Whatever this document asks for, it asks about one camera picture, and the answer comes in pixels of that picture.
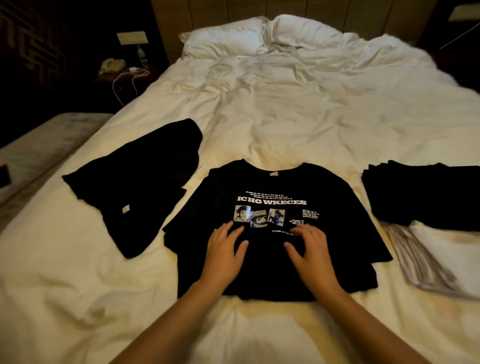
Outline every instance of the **white duvet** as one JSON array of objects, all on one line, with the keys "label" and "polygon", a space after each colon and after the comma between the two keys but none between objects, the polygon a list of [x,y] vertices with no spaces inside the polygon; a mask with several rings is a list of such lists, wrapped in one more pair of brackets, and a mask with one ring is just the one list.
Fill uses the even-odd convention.
[{"label": "white duvet", "polygon": [[[3,363],[106,363],[173,304],[176,256],[163,233],[125,260],[100,213],[60,176],[185,118],[204,134],[200,168],[166,222],[210,168],[240,158],[269,170],[323,166],[348,181],[368,210],[360,174],[369,163],[480,164],[479,95],[395,38],[179,60],[71,157],[1,235]],[[301,183],[321,188],[321,181]],[[480,361],[479,302],[407,286],[396,260],[374,267],[379,288],[354,294],[359,303],[434,363]],[[356,359],[348,348],[314,303],[224,297],[190,362],[349,363]]]}]

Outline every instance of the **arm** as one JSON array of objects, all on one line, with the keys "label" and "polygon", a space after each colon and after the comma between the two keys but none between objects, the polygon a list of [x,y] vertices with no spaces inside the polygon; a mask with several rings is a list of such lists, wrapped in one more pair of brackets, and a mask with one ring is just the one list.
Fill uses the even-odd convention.
[{"label": "arm", "polygon": [[235,279],[248,242],[234,244],[243,227],[227,236],[233,222],[215,229],[208,241],[202,276],[110,364],[174,363],[188,349],[203,318]]},{"label": "arm", "polygon": [[326,236],[321,230],[310,225],[297,225],[290,231],[301,235],[305,241],[303,258],[292,244],[285,243],[300,278],[312,291],[317,302],[342,327],[364,362],[429,363],[340,287],[328,253]]}]

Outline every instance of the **printed image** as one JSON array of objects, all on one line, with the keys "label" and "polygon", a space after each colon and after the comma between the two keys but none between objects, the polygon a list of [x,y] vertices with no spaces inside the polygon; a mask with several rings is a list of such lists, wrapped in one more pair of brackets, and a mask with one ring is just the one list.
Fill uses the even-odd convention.
[{"label": "printed image", "polygon": [[277,210],[271,208],[268,212],[268,222],[271,222],[278,226],[283,226],[285,221],[285,210]]},{"label": "printed image", "polygon": [[236,205],[235,212],[233,213],[233,221],[249,222],[251,215],[250,206]]},{"label": "printed image", "polygon": [[264,228],[267,226],[267,212],[265,210],[253,211],[250,218],[251,228]]}]

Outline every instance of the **water bottle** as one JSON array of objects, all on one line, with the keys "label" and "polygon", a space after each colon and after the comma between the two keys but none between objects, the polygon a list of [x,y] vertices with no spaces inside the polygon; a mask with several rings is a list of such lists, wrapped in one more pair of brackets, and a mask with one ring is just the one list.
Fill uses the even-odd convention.
[{"label": "water bottle", "polygon": [[142,67],[143,68],[148,67],[147,57],[145,57],[144,50],[140,48],[140,44],[137,44],[137,54],[138,54],[138,58],[140,58],[140,63],[142,64]]}]

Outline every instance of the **nightstand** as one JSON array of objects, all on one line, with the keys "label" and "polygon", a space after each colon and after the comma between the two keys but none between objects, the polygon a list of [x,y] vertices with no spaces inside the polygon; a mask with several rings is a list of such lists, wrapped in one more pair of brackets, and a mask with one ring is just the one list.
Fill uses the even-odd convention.
[{"label": "nightstand", "polygon": [[[146,69],[150,72],[147,76],[136,77],[134,80],[138,96],[144,93],[149,85],[158,80],[160,75],[163,73],[163,71],[160,71],[153,66],[148,66]],[[135,75],[141,74],[142,72],[128,72],[130,72],[128,67],[125,67],[118,73],[101,74],[93,80],[94,99],[96,104],[95,109],[98,110],[98,112],[108,112],[114,114],[123,107],[117,97],[124,105],[128,104],[137,97],[135,94],[135,89],[132,85],[132,79]],[[118,78],[118,80],[115,81],[115,92],[117,93],[117,97],[115,97],[112,84],[113,81],[122,73],[126,74],[123,74]]]}]

